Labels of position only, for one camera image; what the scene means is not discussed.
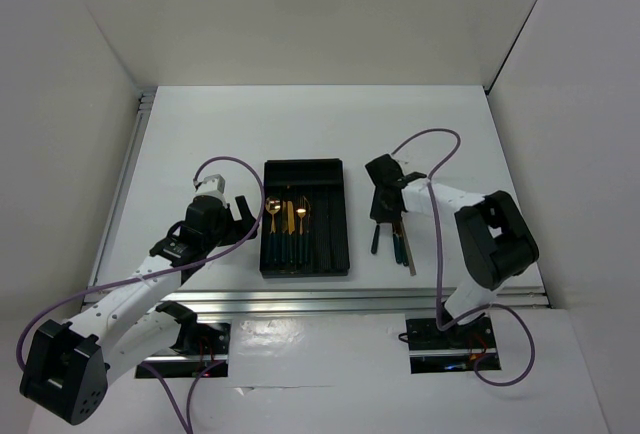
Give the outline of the gold fork green handle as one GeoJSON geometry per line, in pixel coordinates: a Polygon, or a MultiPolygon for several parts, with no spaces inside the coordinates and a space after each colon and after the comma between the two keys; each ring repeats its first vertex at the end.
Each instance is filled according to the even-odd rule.
{"type": "Polygon", "coordinates": [[[381,233],[381,225],[377,223],[374,228],[371,247],[370,247],[370,253],[372,255],[376,255],[378,252],[380,233],[381,233]]]}
{"type": "Polygon", "coordinates": [[[295,208],[298,219],[298,263],[303,266],[306,263],[306,227],[305,220],[309,214],[310,204],[305,196],[299,198],[295,208]]]}

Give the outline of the gold spoon green handle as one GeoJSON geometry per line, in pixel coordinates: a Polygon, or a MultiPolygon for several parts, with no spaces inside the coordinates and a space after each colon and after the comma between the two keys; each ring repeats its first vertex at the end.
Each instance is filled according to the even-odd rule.
{"type": "Polygon", "coordinates": [[[269,253],[269,261],[272,265],[275,265],[277,262],[277,223],[276,216],[280,212],[282,208],[281,201],[274,197],[269,196],[266,199],[265,209],[268,212],[271,221],[269,228],[269,237],[268,237],[268,253],[269,253]]]}

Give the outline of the green handled knife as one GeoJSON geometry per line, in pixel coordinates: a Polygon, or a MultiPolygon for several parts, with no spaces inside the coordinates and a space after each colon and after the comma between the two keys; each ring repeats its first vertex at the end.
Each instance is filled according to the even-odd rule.
{"type": "Polygon", "coordinates": [[[293,205],[290,200],[283,202],[283,213],[281,221],[282,241],[281,241],[281,259],[286,266],[290,266],[293,262],[292,256],[292,233],[294,221],[292,219],[293,205]]]}

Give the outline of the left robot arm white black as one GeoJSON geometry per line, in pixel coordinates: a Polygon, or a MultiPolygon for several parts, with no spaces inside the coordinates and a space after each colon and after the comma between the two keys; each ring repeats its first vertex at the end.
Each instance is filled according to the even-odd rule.
{"type": "Polygon", "coordinates": [[[256,217],[244,197],[235,219],[219,195],[196,196],[185,218],[158,241],[125,285],[62,323],[35,332],[20,394],[70,425],[86,421],[109,386],[151,354],[186,353],[198,341],[196,314],[168,300],[210,253],[255,237],[256,217]]]}

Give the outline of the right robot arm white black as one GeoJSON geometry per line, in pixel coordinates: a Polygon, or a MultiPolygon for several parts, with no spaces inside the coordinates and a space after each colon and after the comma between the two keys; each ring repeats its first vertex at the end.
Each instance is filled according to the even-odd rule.
{"type": "Polygon", "coordinates": [[[365,165],[374,194],[370,218],[399,228],[406,214],[430,215],[436,231],[436,333],[448,346],[460,345],[471,323],[494,304],[512,277],[539,259],[539,248],[512,196],[463,191],[423,173],[403,172],[384,154],[365,165]],[[455,221],[467,276],[453,294],[443,294],[444,245],[441,222],[455,221]]]}

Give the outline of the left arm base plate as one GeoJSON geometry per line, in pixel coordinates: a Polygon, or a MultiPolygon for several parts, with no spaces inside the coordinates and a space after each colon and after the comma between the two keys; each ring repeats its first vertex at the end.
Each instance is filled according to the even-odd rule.
{"type": "Polygon", "coordinates": [[[177,340],[145,360],[165,379],[194,379],[208,367],[205,377],[228,376],[231,323],[180,324],[177,340]]]}

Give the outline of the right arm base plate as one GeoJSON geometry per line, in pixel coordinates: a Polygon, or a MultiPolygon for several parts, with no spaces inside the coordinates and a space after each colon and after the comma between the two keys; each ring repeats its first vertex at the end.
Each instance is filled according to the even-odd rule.
{"type": "Polygon", "coordinates": [[[481,316],[470,324],[447,331],[437,329],[434,318],[407,319],[398,340],[409,349],[412,374],[472,372],[501,369],[491,320],[481,316]]]}

